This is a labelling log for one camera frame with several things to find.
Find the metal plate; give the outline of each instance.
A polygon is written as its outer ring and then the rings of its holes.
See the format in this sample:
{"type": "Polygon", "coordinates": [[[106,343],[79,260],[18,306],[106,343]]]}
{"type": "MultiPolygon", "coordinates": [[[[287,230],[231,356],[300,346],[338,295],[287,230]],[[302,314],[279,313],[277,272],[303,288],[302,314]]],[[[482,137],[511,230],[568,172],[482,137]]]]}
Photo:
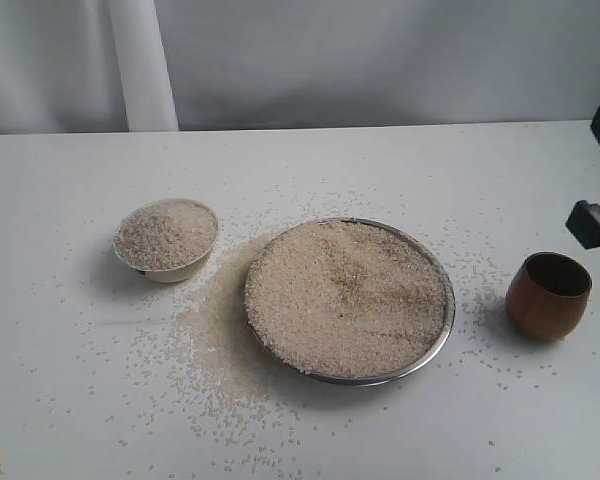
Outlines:
{"type": "MultiPolygon", "coordinates": [[[[433,359],[433,357],[435,357],[437,355],[437,353],[442,349],[442,346],[447,341],[447,338],[449,338],[449,334],[451,333],[451,329],[453,327],[453,319],[455,317],[455,310],[456,310],[455,297],[453,294],[453,286],[451,285],[451,281],[449,280],[447,273],[444,271],[444,268],[442,267],[442,265],[440,264],[438,259],[433,255],[433,253],[431,253],[420,242],[418,242],[417,240],[414,240],[406,233],[404,233],[396,228],[390,227],[389,225],[385,225],[383,223],[374,222],[373,220],[366,220],[366,219],[361,219],[361,218],[349,218],[349,217],[326,218],[326,219],[322,219],[322,220],[314,220],[314,221],[307,222],[307,223],[326,224],[326,223],[332,223],[332,222],[360,223],[363,225],[369,225],[372,227],[376,227],[376,228],[385,230],[385,231],[391,233],[392,235],[398,237],[403,242],[409,244],[409,246],[411,248],[413,248],[414,250],[418,251],[421,255],[423,255],[431,263],[431,265],[437,272],[437,274],[440,278],[440,281],[442,282],[442,285],[443,285],[444,297],[445,297],[443,325],[442,325],[442,329],[440,330],[440,334],[438,335],[438,338],[436,339],[435,342],[433,342],[431,347],[429,347],[429,349],[419,359],[417,359],[416,361],[412,362],[411,364],[405,366],[404,368],[401,368],[400,370],[396,370],[396,371],[386,373],[383,375],[377,375],[377,376],[373,376],[373,377],[361,377],[361,378],[338,377],[338,376],[333,376],[333,375],[326,375],[326,374],[319,373],[319,372],[310,372],[310,373],[307,373],[306,375],[311,378],[315,378],[316,380],[320,380],[321,382],[333,383],[333,384],[337,384],[337,385],[360,386],[361,387],[361,386],[380,385],[383,383],[391,382],[392,380],[397,380],[398,378],[402,378],[402,377],[409,375],[410,373],[413,373],[416,370],[422,368],[424,365],[426,365],[428,362],[430,362],[433,359]]],[[[306,225],[307,223],[298,225],[293,228],[298,228],[302,225],[306,225]]],[[[267,255],[271,245],[273,245],[275,242],[279,241],[284,236],[284,234],[288,231],[289,230],[283,232],[282,234],[278,235],[273,240],[271,240],[262,249],[262,251],[260,252],[258,257],[254,260],[253,264],[251,265],[251,267],[249,269],[249,273],[247,275],[247,281],[245,284],[245,303],[247,305],[247,316],[249,315],[249,311],[250,311],[250,309],[248,308],[248,306],[249,306],[249,290],[250,290],[250,284],[252,281],[253,272],[256,271],[256,267],[257,267],[258,263],[261,261],[261,259],[267,255]]],[[[282,361],[271,349],[269,349],[264,344],[262,339],[258,336],[258,333],[255,331],[255,329],[251,325],[251,321],[249,321],[249,326],[251,327],[251,331],[253,332],[254,336],[258,340],[258,343],[260,343],[260,345],[262,345],[262,347],[264,349],[266,349],[271,355],[276,357],[278,360],[282,361]]],[[[299,371],[293,365],[286,363],[286,362],[284,362],[284,363],[286,365],[288,365],[289,367],[293,368],[294,370],[299,371]]]]}

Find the white pole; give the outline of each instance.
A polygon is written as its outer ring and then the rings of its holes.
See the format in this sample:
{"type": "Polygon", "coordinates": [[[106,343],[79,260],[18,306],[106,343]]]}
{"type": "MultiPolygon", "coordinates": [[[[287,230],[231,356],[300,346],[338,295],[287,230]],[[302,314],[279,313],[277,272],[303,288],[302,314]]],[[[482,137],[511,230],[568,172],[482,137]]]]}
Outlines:
{"type": "Polygon", "coordinates": [[[131,132],[177,132],[167,61],[153,0],[109,0],[131,132]]]}

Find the pile of rice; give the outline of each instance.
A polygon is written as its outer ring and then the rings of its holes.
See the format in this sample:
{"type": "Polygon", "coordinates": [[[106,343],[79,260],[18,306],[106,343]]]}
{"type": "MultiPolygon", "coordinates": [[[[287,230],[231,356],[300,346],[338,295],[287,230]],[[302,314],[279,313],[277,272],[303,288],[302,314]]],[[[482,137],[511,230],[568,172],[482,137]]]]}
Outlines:
{"type": "Polygon", "coordinates": [[[365,378],[410,365],[436,341],[442,277],[385,230],[311,222],[267,246],[245,301],[256,334],[283,361],[305,373],[365,378]]]}
{"type": "Polygon", "coordinates": [[[133,212],[113,239],[118,256],[137,270],[161,271],[187,265],[204,255],[218,233],[208,208],[170,199],[133,212]]]}

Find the table surface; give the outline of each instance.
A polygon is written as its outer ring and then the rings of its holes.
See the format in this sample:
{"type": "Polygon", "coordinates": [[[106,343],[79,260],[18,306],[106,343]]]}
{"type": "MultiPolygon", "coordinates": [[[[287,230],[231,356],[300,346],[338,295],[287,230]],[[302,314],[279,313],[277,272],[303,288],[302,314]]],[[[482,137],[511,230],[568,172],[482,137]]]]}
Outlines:
{"type": "Polygon", "coordinates": [[[564,228],[580,199],[600,202],[587,122],[0,136],[0,478],[600,478],[600,249],[564,228]],[[221,220],[201,276],[167,287],[111,253],[164,197],[221,220]],[[195,313],[242,244],[335,215],[412,234],[454,284],[449,341],[403,380],[321,384],[195,313]],[[542,250],[594,282],[551,345],[503,313],[542,250]]]}

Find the wooden cup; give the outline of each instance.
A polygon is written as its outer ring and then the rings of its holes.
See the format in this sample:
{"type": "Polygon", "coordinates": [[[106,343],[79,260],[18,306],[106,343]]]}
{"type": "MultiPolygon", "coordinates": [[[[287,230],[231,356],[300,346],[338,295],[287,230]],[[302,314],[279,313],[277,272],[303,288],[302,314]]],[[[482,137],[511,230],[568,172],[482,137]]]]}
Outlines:
{"type": "Polygon", "coordinates": [[[591,284],[591,276],[575,260],[559,253],[534,253],[509,286],[507,316],[529,337],[563,338],[580,322],[591,284]]]}

